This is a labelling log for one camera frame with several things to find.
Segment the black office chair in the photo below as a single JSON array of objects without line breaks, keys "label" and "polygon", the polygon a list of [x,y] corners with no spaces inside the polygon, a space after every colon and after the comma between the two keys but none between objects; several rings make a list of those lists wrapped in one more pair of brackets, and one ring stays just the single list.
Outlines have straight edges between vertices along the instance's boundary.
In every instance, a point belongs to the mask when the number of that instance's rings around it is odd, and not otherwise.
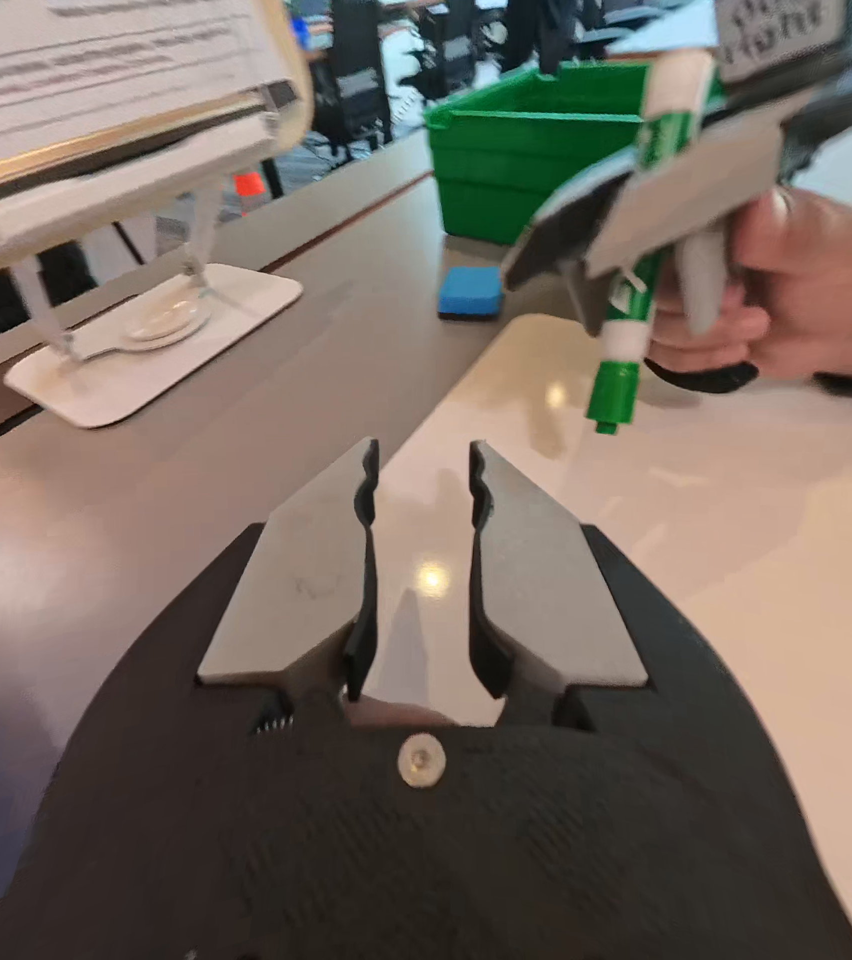
[{"label": "black office chair", "polygon": [[401,78],[400,87],[438,102],[466,90],[476,77],[475,1],[434,1],[420,6],[417,30],[423,47],[413,51],[418,70]]},{"label": "black office chair", "polygon": [[354,159],[353,147],[371,151],[393,141],[393,122],[384,78],[380,4],[332,1],[332,42],[311,66],[312,130],[330,146],[334,165]]}]

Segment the blue whiteboard eraser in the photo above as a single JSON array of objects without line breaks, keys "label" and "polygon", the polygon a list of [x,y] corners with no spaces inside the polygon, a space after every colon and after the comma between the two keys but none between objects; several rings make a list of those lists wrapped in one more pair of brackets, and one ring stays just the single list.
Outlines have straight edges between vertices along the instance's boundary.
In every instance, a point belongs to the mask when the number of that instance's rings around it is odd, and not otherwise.
[{"label": "blue whiteboard eraser", "polygon": [[503,298],[499,267],[457,266],[440,284],[436,312],[445,321],[491,321],[499,317]]}]

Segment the white whiteboard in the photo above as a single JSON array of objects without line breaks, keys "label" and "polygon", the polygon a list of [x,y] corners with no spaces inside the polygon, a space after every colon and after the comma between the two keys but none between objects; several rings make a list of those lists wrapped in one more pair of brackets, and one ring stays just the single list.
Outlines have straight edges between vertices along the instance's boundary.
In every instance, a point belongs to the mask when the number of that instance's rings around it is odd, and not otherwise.
[{"label": "white whiteboard", "polygon": [[723,657],[785,762],[852,918],[852,400],[795,383],[690,396],[646,376],[633,426],[583,410],[596,345],[515,318],[459,362],[377,492],[380,646],[366,691],[489,723],[467,654],[468,446],[596,524]]}]

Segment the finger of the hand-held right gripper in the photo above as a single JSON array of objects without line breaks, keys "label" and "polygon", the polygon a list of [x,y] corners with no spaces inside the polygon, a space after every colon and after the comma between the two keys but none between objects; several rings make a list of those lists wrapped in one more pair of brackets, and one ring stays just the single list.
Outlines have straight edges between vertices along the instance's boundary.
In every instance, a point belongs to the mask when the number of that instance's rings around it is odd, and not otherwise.
[{"label": "finger of the hand-held right gripper", "polygon": [[569,294],[575,319],[591,338],[599,338],[612,275],[606,272],[590,278],[587,258],[635,169],[636,151],[618,150],[557,188],[504,258],[504,290],[516,292],[545,274],[558,276]]},{"label": "finger of the hand-held right gripper", "polygon": [[673,160],[632,176],[585,256],[588,277],[631,271],[767,191],[783,143],[781,117],[753,112],[720,122]]}]

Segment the person's right hand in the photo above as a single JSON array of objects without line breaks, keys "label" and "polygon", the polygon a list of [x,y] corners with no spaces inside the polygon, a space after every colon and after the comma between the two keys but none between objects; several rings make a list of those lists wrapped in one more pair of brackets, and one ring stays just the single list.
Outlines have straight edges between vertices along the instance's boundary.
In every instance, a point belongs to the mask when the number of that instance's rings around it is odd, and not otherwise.
[{"label": "person's right hand", "polygon": [[852,207],[773,188],[736,212],[730,250],[734,275],[701,336],[663,270],[650,363],[678,375],[749,364],[767,379],[852,379]]}]

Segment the green marker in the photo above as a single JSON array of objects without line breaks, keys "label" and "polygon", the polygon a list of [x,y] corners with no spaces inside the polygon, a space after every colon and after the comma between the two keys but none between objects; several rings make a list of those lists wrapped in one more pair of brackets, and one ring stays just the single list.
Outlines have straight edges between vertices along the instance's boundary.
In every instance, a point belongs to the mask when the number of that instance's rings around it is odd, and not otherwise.
[{"label": "green marker", "polygon": [[[714,57],[704,49],[661,54],[648,68],[635,140],[638,174],[657,172],[696,140],[715,74]],[[627,261],[614,277],[586,411],[601,435],[614,436],[633,421],[666,260],[661,247]]]}]

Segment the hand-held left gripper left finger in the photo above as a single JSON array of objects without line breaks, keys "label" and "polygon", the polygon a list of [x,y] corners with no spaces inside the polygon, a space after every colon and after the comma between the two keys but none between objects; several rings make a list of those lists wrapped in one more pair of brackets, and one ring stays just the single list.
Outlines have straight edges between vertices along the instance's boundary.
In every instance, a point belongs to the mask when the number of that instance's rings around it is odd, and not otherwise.
[{"label": "hand-held left gripper left finger", "polygon": [[358,697],[377,647],[379,466],[363,438],[269,514],[197,668],[204,686]]}]

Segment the green plastic bin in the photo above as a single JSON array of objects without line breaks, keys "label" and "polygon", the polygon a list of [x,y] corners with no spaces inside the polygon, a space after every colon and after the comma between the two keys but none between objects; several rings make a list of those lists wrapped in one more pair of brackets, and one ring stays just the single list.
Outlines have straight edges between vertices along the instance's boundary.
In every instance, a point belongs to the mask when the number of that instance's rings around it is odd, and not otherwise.
[{"label": "green plastic bin", "polygon": [[630,146],[648,64],[528,67],[424,115],[446,234],[511,246],[567,180]]}]

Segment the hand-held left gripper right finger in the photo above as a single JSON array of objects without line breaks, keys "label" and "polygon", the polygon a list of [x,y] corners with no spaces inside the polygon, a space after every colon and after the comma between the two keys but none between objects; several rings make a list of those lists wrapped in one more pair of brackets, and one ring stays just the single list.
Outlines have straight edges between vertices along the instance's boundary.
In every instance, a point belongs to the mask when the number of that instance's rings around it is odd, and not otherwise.
[{"label": "hand-held left gripper right finger", "polygon": [[648,671],[578,518],[485,440],[469,449],[470,662],[504,698],[515,679],[641,689]]}]

